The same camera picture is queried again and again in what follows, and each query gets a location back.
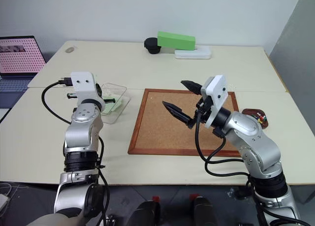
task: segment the clear plastic container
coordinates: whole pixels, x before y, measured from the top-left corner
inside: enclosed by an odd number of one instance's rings
[[[115,99],[115,103],[106,103],[105,109],[101,113],[104,123],[113,124],[126,105],[129,103],[130,98],[124,96],[127,87],[115,85],[112,83],[105,83],[101,86],[103,99]]]

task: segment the cork board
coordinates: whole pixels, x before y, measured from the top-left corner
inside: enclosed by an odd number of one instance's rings
[[[224,107],[238,111],[234,92],[229,92]],[[174,118],[162,101],[172,103],[189,116],[194,116],[195,105],[201,96],[190,91],[145,89],[138,118],[134,127],[128,153],[134,155],[179,155],[198,156],[194,142],[194,127],[189,129]],[[204,155],[211,154],[222,140],[212,134],[212,128],[200,125],[199,143]],[[239,157],[228,141],[216,156]]]

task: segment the laptop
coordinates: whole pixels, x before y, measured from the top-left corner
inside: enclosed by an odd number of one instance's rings
[[[44,65],[34,36],[0,37],[0,108],[12,108]]]

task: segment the green block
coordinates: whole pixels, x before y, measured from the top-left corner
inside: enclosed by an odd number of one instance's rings
[[[196,39],[194,36],[180,35],[169,32],[157,33],[157,45],[163,47],[170,47],[179,50],[194,50]]]

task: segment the laptop screen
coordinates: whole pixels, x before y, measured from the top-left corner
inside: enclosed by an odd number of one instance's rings
[[[0,74],[35,74],[45,65],[33,36],[0,37]]]

